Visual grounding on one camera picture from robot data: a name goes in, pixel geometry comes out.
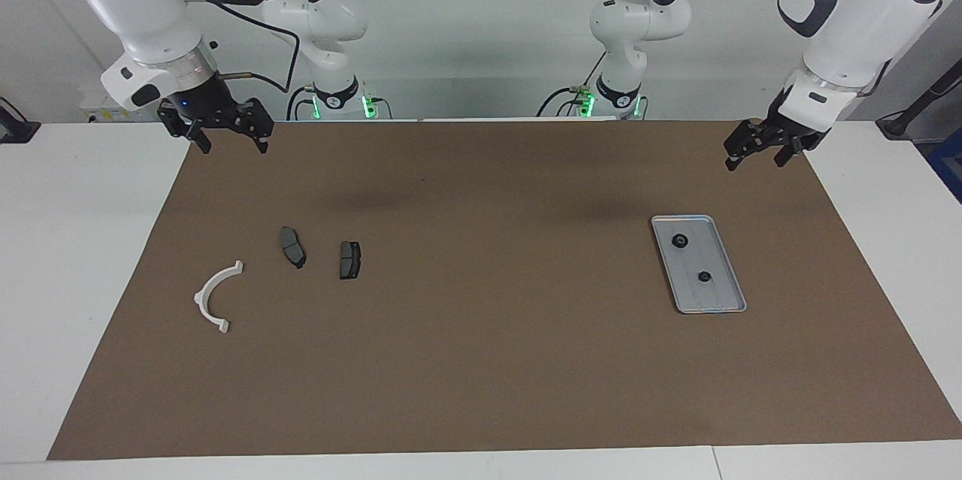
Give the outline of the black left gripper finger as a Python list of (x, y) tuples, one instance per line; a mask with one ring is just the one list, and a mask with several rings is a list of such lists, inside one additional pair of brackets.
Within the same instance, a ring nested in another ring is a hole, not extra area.
[(808, 149), (808, 137), (797, 137), (797, 135), (786, 135), (781, 143), (781, 149), (774, 155), (774, 164), (778, 168), (783, 168), (788, 162), (801, 152)]
[(735, 171), (743, 159), (762, 152), (767, 148), (764, 121), (743, 120), (725, 139), (726, 162), (728, 171)]

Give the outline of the silver metal tray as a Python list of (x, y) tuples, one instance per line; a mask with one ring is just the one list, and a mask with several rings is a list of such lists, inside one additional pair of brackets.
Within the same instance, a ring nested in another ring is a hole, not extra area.
[[(652, 231), (669, 282), (676, 311), (685, 315), (736, 313), (748, 309), (731, 259), (715, 221), (708, 214), (662, 214), (653, 216)], [(684, 249), (671, 244), (674, 234), (686, 234)], [(712, 281), (697, 275), (709, 271)]]

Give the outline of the curved grey brake pad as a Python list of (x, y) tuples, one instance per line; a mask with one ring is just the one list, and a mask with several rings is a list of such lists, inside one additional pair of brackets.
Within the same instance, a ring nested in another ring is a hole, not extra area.
[(298, 232), (290, 227), (282, 227), (279, 233), (279, 243), (286, 260), (295, 268), (303, 268), (306, 264), (307, 254), (299, 240)]

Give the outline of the white power strip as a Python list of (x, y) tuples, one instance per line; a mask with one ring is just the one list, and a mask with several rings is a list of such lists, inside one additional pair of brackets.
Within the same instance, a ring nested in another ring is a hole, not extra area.
[(121, 107), (105, 89), (85, 89), (81, 92), (79, 111), (87, 123), (159, 123), (158, 104), (138, 110)]

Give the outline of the rectangular grey brake pad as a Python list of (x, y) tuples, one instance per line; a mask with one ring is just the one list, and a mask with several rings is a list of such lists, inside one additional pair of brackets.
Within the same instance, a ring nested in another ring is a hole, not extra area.
[(339, 279), (355, 280), (362, 265), (361, 244), (344, 241), (340, 245)]

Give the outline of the blue box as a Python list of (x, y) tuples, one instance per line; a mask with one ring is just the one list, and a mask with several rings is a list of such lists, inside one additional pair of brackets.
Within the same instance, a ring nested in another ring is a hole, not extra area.
[(936, 144), (925, 161), (962, 205), (962, 127)]

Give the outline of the black table clamp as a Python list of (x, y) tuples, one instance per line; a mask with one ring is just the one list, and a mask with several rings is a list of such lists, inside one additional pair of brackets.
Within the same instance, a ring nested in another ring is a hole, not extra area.
[(31, 121), (0, 95), (0, 144), (24, 144), (38, 133), (41, 122)]

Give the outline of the brown table mat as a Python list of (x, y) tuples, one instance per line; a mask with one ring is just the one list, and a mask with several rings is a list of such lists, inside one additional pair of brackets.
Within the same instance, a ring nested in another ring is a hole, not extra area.
[[(729, 172), (732, 128), (300, 123), (267, 154), (213, 131), (49, 458), (962, 438), (809, 162)], [(662, 214), (712, 217), (746, 311), (676, 311)], [(223, 334), (193, 296), (236, 260)]]

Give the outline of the white curved plastic bracket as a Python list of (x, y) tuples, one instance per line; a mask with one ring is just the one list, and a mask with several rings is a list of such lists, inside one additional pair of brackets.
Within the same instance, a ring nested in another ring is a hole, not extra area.
[(199, 309), (200, 315), (206, 322), (212, 323), (219, 329), (220, 333), (227, 334), (230, 329), (230, 322), (223, 317), (217, 317), (210, 311), (210, 298), (212, 297), (214, 289), (221, 284), (221, 282), (226, 281), (237, 275), (241, 275), (244, 271), (244, 262), (241, 260), (236, 260), (231, 267), (227, 267), (217, 271), (214, 275), (210, 276), (203, 286), (195, 293), (193, 300), (195, 300), (195, 305)]

